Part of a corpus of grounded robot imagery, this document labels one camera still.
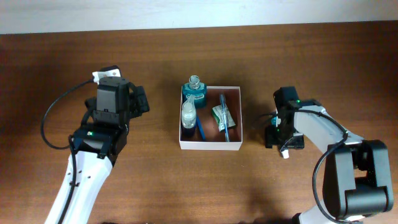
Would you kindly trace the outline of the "blue disposable razor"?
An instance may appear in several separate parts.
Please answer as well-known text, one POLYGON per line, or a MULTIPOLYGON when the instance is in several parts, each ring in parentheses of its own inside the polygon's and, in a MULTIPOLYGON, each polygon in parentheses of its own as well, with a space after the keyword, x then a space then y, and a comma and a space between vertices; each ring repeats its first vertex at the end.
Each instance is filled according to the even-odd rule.
POLYGON ((203 126, 202 126, 201 121, 200 121, 198 116, 196 117, 196 122, 197 122, 197 128, 198 128, 198 130, 200 132, 200 136, 201 136, 202 141, 206 141, 205 132, 203 130, 203 126))

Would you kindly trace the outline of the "green white soap packet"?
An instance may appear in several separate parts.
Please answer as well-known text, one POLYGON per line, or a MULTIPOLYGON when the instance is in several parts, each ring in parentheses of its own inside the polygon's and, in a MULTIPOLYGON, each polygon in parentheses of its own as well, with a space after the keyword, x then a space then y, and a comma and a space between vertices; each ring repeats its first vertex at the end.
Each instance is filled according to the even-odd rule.
POLYGON ((214 106, 211 110, 211 113, 216 121, 219 132, 223 132, 225 130, 225 123, 227 123, 228 129, 236 127, 235 120, 233 119, 227 106, 224 108, 222 105, 214 106))

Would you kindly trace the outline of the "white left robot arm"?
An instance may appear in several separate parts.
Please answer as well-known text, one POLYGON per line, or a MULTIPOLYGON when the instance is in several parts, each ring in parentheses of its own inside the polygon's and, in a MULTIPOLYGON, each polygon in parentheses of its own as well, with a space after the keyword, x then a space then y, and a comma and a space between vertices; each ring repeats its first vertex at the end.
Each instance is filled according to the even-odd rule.
POLYGON ((87 223, 102 185, 127 144, 130 121, 150 110, 143 86, 100 78, 85 100, 79 128, 68 136, 68 165, 46 223, 87 223))

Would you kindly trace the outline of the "teal Listerine mouthwash bottle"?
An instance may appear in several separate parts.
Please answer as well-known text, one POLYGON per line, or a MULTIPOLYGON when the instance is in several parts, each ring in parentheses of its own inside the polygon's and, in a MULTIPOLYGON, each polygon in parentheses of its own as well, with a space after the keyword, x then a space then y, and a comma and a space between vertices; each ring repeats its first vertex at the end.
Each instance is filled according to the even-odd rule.
POLYGON ((195 108, 204 108, 206 106, 206 94, 207 86, 200 81, 197 75, 192 75, 188 83, 182 86, 183 102, 187 101, 190 95, 193 95, 195 108))

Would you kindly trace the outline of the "purple foaming soap pump bottle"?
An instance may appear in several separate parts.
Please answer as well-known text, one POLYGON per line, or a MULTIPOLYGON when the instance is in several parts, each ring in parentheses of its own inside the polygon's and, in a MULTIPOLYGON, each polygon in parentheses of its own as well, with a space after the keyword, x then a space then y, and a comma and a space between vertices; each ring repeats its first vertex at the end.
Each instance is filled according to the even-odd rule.
POLYGON ((197 112, 195 108, 195 96, 190 95, 182 105, 181 112, 182 134, 190 138, 195 134, 197 125, 197 112))

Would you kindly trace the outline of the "blue white toothbrush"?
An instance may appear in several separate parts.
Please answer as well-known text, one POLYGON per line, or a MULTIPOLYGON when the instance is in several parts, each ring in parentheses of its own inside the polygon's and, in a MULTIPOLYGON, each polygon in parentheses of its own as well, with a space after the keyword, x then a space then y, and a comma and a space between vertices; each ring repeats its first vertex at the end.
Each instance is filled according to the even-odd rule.
POLYGON ((227 116, 227 105, 226 98, 224 94, 220 94, 220 105, 221 105, 221 121, 220 124, 224 127, 224 137, 226 142, 230 142, 229 132, 228 132, 228 116, 227 116))

